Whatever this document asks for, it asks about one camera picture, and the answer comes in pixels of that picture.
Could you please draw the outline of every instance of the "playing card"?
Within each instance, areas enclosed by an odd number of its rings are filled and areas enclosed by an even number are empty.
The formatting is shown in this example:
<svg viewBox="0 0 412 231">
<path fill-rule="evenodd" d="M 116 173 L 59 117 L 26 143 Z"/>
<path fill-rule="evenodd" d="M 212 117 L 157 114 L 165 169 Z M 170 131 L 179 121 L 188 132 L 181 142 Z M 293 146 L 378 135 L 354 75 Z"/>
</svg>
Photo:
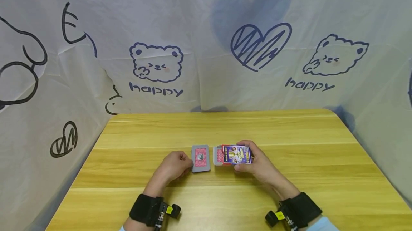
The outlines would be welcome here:
<svg viewBox="0 0 412 231">
<path fill-rule="evenodd" d="M 213 164 L 215 166 L 222 166 L 223 165 L 222 145 L 213 147 Z"/>
<path fill-rule="evenodd" d="M 192 172 L 203 172 L 210 170 L 209 162 L 209 146 L 207 145 L 193 145 L 192 146 Z"/>
<path fill-rule="evenodd" d="M 247 146 L 222 145 L 223 165 L 251 164 L 252 155 Z"/>
</svg>

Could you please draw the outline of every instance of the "light blue sleeve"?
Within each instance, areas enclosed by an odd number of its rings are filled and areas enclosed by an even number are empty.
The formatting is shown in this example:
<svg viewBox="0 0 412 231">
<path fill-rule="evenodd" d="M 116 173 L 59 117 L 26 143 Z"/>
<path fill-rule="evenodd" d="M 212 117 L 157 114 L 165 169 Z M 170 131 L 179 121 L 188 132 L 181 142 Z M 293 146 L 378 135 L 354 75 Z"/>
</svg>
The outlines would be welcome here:
<svg viewBox="0 0 412 231">
<path fill-rule="evenodd" d="M 327 217 L 322 217 L 306 231 L 339 231 Z"/>
</svg>

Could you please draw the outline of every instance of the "blue heart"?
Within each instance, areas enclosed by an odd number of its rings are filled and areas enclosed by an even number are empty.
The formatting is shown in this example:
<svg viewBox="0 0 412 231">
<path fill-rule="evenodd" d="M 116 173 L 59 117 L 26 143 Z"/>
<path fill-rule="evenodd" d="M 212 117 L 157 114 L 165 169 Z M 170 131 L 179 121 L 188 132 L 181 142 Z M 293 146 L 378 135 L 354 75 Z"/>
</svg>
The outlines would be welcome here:
<svg viewBox="0 0 412 231">
<path fill-rule="evenodd" d="M 281 23 L 292 0 L 215 0 L 212 6 L 211 26 L 226 50 L 240 26 L 253 24 L 268 30 Z"/>
<path fill-rule="evenodd" d="M 257 72 L 281 52 L 291 34 L 288 23 L 275 25 L 264 36 L 255 25 L 244 25 L 233 35 L 230 50 L 244 67 Z"/>
</svg>

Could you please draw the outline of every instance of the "wrinkled fabric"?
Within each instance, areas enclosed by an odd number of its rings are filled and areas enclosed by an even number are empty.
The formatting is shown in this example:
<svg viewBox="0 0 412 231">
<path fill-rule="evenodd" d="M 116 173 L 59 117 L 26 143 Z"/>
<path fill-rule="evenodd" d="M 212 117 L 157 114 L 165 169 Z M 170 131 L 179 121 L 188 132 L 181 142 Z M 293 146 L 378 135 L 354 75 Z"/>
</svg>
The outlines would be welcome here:
<svg viewBox="0 0 412 231">
<path fill-rule="evenodd" d="M 130 112 L 327 108 L 412 200 L 412 0 L 0 1 L 5 229 Z"/>
</svg>

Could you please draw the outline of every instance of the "right hand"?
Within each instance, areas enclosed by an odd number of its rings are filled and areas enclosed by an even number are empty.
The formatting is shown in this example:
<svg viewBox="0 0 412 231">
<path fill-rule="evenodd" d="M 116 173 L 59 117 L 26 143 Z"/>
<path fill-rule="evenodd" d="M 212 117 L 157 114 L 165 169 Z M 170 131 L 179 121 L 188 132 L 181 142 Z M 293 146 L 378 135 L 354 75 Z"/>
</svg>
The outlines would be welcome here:
<svg viewBox="0 0 412 231">
<path fill-rule="evenodd" d="M 255 176 L 257 180 L 268 185 L 274 185 L 275 179 L 282 176 L 265 153 L 262 152 L 253 141 L 243 140 L 238 142 L 237 145 L 248 146 L 254 158 L 251 164 L 235 165 L 234 169 L 236 171 L 250 173 Z"/>
<path fill-rule="evenodd" d="M 281 200 L 293 198 L 300 193 L 298 188 L 277 170 L 253 141 L 243 140 L 238 142 L 237 145 L 248 146 L 254 158 L 251 164 L 235 165 L 235 171 L 250 173 L 263 184 L 270 185 Z"/>
</svg>

